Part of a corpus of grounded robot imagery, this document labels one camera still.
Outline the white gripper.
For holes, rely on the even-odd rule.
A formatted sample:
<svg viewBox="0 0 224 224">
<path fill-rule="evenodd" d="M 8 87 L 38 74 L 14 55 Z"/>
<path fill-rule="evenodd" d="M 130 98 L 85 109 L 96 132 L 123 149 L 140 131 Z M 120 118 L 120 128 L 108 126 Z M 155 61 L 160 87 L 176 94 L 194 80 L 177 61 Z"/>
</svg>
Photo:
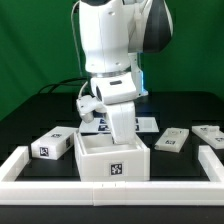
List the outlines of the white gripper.
<svg viewBox="0 0 224 224">
<path fill-rule="evenodd" d="M 116 144 L 131 143 L 135 136 L 134 102 L 108 105 L 106 121 Z"/>
</svg>

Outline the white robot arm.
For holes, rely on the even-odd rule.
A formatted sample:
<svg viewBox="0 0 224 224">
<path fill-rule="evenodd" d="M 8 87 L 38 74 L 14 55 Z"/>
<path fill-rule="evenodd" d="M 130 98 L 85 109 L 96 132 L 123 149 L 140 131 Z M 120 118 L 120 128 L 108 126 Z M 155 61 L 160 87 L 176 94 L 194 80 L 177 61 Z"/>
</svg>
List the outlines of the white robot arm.
<svg viewBox="0 0 224 224">
<path fill-rule="evenodd" d="M 173 24 L 165 0 L 80 0 L 79 26 L 89 95 L 77 107 L 84 122 L 104 115 L 117 144 L 135 136 L 134 100 L 140 92 L 133 79 L 132 53 L 157 53 L 170 42 Z"/>
</svg>

